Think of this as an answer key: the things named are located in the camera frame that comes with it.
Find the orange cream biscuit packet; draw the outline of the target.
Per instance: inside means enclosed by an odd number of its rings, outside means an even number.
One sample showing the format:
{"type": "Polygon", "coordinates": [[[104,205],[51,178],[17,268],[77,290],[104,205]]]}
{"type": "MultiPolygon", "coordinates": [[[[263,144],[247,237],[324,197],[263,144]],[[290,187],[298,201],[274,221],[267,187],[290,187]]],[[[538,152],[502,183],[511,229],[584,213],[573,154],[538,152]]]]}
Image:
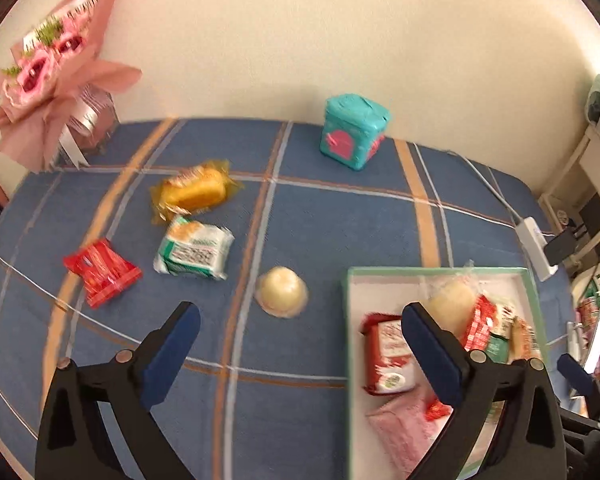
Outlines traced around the orange cream biscuit packet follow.
{"type": "Polygon", "coordinates": [[[515,316],[510,328],[508,362],[542,359],[534,329],[523,318],[515,316]]]}

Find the red patterned wafer packet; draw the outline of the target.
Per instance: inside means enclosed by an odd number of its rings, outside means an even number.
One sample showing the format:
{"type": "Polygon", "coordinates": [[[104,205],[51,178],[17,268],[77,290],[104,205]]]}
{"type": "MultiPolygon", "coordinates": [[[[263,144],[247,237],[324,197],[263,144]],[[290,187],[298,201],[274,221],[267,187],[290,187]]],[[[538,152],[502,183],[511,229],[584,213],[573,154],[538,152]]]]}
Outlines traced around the red patterned wafer packet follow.
{"type": "Polygon", "coordinates": [[[496,307],[486,296],[480,295],[475,304],[463,338],[466,351],[486,350],[491,328],[496,321],[496,307]]]}

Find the pink snack packet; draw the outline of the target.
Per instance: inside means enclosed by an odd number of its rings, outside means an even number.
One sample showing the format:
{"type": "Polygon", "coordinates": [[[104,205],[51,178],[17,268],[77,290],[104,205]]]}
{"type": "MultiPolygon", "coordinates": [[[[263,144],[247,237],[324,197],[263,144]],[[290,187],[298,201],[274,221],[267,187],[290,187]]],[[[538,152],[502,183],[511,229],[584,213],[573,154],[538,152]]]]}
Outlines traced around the pink snack packet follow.
{"type": "Polygon", "coordinates": [[[438,400],[429,402],[422,390],[414,389],[367,413],[366,419],[394,469],[407,478],[437,437],[439,422],[452,411],[438,400]]]}

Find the steamed bun packet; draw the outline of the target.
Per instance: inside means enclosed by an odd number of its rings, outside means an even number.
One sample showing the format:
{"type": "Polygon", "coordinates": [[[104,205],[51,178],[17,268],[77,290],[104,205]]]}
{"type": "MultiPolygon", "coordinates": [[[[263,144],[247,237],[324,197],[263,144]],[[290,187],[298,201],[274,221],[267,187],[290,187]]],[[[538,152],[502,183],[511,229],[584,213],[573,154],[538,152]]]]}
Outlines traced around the steamed bun packet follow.
{"type": "Polygon", "coordinates": [[[474,274],[457,273],[432,290],[424,307],[442,330],[462,339],[478,296],[479,286],[474,274]]]}

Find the red milk snack packet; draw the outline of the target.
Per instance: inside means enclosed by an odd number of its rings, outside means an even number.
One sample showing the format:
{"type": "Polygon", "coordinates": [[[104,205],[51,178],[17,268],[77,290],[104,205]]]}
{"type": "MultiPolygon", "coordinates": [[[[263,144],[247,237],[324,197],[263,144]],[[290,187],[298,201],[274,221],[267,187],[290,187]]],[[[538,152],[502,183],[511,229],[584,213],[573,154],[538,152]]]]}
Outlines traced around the red milk snack packet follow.
{"type": "Polygon", "coordinates": [[[415,358],[402,333],[397,314],[369,313],[360,333],[364,338],[365,391],[394,396],[416,387],[415,358]]]}

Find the red flower snack packet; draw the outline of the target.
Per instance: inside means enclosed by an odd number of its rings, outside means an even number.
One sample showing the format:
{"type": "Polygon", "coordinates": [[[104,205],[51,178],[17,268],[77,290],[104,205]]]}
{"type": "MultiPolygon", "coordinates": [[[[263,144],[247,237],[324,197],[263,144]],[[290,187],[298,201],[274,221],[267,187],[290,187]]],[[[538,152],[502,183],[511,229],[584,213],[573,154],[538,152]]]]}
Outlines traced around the red flower snack packet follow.
{"type": "Polygon", "coordinates": [[[64,265],[83,281],[85,299],[92,309],[119,296],[143,277],[143,271],[115,252],[106,238],[68,255],[64,265]]]}

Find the green white snack packet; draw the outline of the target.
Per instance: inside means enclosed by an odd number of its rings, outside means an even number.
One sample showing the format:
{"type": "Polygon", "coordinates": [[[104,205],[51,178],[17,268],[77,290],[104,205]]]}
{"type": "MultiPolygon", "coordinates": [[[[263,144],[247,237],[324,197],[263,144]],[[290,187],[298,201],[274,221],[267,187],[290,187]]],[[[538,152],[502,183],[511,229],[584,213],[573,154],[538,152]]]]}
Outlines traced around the green white snack packet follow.
{"type": "Polygon", "coordinates": [[[154,270],[159,274],[199,275],[223,281],[233,242],[234,235],[227,228],[176,216],[159,245],[154,270]]]}

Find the pudding jelly cup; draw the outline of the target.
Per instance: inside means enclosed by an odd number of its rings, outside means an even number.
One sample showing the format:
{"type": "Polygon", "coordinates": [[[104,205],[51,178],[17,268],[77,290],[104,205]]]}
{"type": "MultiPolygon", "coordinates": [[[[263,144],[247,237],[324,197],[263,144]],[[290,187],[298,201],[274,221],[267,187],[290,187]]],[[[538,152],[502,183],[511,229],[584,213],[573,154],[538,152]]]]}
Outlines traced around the pudding jelly cup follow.
{"type": "Polygon", "coordinates": [[[309,289],[293,270],[274,266],[258,279],[254,298],[267,314],[276,318],[294,318],[308,303],[309,289]]]}

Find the yellow soft bread packet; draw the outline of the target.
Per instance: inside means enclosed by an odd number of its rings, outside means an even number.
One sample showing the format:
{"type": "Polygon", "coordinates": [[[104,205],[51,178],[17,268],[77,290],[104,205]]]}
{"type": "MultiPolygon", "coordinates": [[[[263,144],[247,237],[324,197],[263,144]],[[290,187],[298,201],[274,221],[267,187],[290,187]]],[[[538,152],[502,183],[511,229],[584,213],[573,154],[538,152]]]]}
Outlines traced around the yellow soft bread packet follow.
{"type": "Polygon", "coordinates": [[[209,159],[163,179],[150,189],[152,222],[170,223],[220,206],[242,189],[227,159],[209,159]]]}

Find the dark green snack packet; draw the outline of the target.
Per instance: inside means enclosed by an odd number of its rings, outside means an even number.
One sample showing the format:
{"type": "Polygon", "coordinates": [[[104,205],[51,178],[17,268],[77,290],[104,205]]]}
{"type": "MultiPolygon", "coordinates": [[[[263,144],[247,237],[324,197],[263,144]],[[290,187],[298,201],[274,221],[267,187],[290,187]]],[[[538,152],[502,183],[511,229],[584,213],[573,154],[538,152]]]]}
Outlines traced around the dark green snack packet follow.
{"type": "Polygon", "coordinates": [[[484,352],[492,362],[507,364],[509,360],[509,341],[504,337],[491,334],[484,352]]]}

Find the cream puff snack packet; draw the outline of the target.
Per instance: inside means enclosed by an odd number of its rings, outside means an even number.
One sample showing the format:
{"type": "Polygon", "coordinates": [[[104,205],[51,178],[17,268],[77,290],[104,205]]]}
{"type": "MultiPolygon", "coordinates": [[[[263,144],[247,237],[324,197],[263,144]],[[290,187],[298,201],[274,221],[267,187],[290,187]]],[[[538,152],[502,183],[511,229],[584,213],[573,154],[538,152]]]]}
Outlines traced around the cream puff snack packet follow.
{"type": "Polygon", "coordinates": [[[509,340],[513,322],[516,318],[515,308],[506,301],[495,301],[494,306],[495,312],[491,334],[509,340]]]}

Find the teal rimmed white tray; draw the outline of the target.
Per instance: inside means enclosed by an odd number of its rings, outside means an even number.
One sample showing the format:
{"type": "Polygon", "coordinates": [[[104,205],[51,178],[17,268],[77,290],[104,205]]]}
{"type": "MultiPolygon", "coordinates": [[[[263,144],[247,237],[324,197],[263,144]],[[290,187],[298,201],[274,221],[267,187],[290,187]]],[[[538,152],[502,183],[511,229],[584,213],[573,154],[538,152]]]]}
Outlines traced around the teal rimmed white tray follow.
{"type": "MultiPolygon", "coordinates": [[[[391,465],[388,454],[382,448],[379,437],[365,415],[379,408],[380,396],[371,396],[363,391],[364,359],[363,336],[360,328],[364,315],[374,307],[387,308],[391,314],[400,314],[407,304],[425,298],[430,287],[440,285],[445,278],[452,278],[460,269],[451,268],[351,268],[343,284],[343,304],[347,321],[348,355],[348,479],[399,479],[400,474],[391,465]]],[[[539,296],[528,269],[525,268],[478,268],[474,269],[479,285],[491,294],[506,296],[514,300],[517,312],[528,321],[535,330],[536,340],[543,359],[548,357],[544,320],[540,308],[539,296]]],[[[424,356],[425,370],[414,368],[410,381],[426,387],[426,379],[434,378],[434,385],[442,385],[442,379],[451,379],[450,386],[443,385],[442,393],[451,393],[452,401],[462,401],[461,408],[469,408],[467,393],[473,365],[482,366],[471,359],[465,350],[452,348],[451,335],[442,336],[441,328],[431,327],[432,321],[424,319],[420,311],[411,312],[407,308],[408,327],[406,342],[416,344],[416,358],[424,356]]],[[[457,478],[468,478],[476,474],[481,460],[486,455],[487,444],[494,440],[495,424],[483,425],[471,445],[471,453],[463,462],[463,468],[457,471],[457,478]]]]}

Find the black power adapter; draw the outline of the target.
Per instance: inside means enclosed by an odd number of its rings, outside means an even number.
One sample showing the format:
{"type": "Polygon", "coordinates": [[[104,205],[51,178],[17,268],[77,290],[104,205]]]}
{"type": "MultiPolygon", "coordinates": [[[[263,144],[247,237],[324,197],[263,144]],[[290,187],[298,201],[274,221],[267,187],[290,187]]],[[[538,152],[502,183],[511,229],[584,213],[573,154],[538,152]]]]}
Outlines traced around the black power adapter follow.
{"type": "Polygon", "coordinates": [[[557,266],[569,256],[573,255],[577,249],[578,240],[573,232],[563,230],[560,234],[554,236],[544,246],[543,252],[550,266],[557,266]]]}

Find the white power strip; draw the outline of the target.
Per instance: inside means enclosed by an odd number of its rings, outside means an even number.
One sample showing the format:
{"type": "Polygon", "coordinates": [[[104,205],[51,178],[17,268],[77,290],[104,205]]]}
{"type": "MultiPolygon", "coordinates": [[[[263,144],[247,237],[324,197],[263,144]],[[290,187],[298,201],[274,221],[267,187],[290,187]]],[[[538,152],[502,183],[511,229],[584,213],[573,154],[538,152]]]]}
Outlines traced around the white power strip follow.
{"type": "Polygon", "coordinates": [[[544,252],[547,241],[535,220],[532,217],[522,218],[516,224],[515,232],[538,279],[545,282],[552,278],[558,266],[548,262],[544,252]]]}

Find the white chair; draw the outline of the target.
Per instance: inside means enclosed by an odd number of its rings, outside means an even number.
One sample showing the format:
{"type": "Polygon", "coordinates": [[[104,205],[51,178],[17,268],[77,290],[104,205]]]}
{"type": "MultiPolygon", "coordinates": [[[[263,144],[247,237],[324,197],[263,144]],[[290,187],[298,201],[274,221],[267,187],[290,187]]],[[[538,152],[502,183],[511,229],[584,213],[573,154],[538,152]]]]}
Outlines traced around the white chair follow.
{"type": "Polygon", "coordinates": [[[554,173],[539,204],[554,233],[574,229],[576,244],[564,267],[575,278],[600,264],[600,133],[592,126],[554,173]]]}

